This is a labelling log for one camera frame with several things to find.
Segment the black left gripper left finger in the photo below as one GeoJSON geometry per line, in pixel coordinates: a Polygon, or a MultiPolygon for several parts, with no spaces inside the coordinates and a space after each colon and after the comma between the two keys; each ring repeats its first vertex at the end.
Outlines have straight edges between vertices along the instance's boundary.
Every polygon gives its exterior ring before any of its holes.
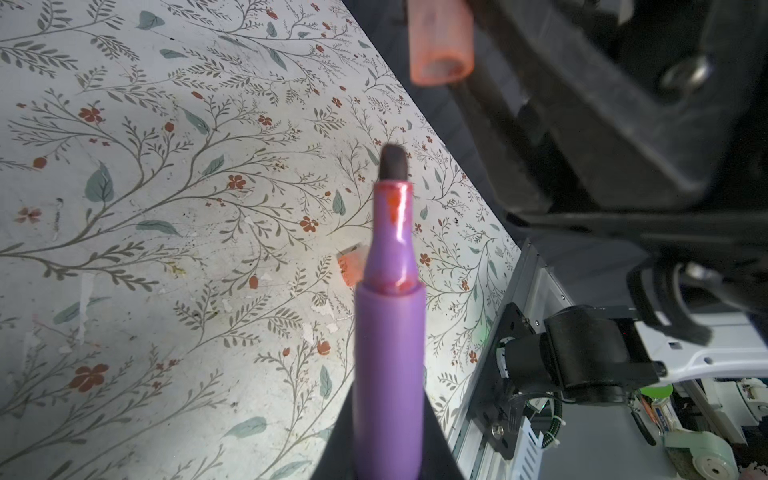
{"type": "Polygon", "coordinates": [[[355,387],[353,383],[344,400],[327,445],[312,473],[311,480],[355,480],[355,387]]]}

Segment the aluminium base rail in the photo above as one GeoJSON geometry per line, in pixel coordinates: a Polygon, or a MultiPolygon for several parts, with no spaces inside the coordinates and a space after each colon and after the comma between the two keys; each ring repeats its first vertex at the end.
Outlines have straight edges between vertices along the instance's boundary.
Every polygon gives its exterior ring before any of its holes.
{"type": "Polygon", "coordinates": [[[562,407],[541,355],[545,321],[570,304],[543,257],[525,243],[449,434],[464,478],[539,477],[545,434],[562,407]]]}

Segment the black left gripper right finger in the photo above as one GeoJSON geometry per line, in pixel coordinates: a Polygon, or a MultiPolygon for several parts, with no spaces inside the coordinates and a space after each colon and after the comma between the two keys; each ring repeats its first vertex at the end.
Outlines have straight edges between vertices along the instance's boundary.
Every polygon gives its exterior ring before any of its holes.
{"type": "Polygon", "coordinates": [[[424,427],[421,480],[464,480],[427,394],[424,394],[424,427]]]}

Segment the purple marker pen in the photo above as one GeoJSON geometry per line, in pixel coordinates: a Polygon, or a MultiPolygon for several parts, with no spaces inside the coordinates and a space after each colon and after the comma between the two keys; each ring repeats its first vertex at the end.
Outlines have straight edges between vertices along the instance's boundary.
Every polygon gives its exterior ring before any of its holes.
{"type": "Polygon", "coordinates": [[[426,291],[412,226],[407,155],[387,144],[373,185],[372,241],[355,287],[353,451],[359,479],[420,475],[426,291]]]}

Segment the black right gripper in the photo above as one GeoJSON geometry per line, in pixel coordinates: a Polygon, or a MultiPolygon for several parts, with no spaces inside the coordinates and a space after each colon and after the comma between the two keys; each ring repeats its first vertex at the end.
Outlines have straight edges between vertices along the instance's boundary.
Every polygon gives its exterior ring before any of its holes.
{"type": "Polygon", "coordinates": [[[469,9],[538,123],[483,66],[452,90],[509,215],[766,208],[765,2],[638,1],[626,21],[574,1],[469,9]]]}

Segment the translucent pink pen cap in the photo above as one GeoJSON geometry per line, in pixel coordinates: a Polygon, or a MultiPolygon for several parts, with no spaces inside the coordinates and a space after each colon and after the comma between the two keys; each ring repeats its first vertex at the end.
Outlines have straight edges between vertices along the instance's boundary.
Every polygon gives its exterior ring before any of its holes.
{"type": "Polygon", "coordinates": [[[474,23],[464,0],[408,0],[409,72],[419,87],[456,83],[475,65],[474,23]]]}

